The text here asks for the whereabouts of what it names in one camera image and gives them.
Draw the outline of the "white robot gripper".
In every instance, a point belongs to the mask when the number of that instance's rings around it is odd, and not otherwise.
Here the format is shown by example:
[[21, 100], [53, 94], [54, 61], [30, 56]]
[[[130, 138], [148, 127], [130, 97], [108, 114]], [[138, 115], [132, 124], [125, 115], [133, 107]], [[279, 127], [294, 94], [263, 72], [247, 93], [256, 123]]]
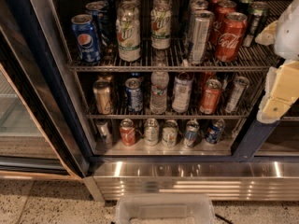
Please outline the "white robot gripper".
[[264, 124], [282, 118], [299, 99], [299, 0], [293, 0], [278, 21], [267, 25], [255, 42], [269, 46], [274, 43], [275, 53], [286, 59], [279, 68], [270, 67], [266, 76], [257, 120]]

